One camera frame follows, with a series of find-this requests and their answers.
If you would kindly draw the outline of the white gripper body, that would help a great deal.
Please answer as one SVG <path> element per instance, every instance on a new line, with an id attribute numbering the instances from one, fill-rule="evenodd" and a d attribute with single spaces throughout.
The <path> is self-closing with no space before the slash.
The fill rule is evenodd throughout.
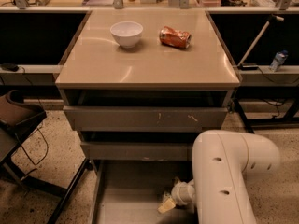
<path id="1" fill-rule="evenodd" d="M 171 197 L 179 206 L 188 204 L 196 205 L 196 195 L 194 188 L 194 181 L 183 182 L 177 180 L 171 190 Z"/>

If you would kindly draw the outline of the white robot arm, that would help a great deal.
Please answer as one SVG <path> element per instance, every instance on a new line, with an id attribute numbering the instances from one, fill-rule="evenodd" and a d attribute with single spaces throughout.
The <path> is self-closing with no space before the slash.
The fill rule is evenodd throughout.
<path id="1" fill-rule="evenodd" d="M 257 224 L 246 184 L 274 173 L 280 153 L 273 141 L 253 133 L 209 130 L 192 146 L 193 180 L 180 180 L 163 197 L 163 214 L 191 204 L 199 224 Z"/>

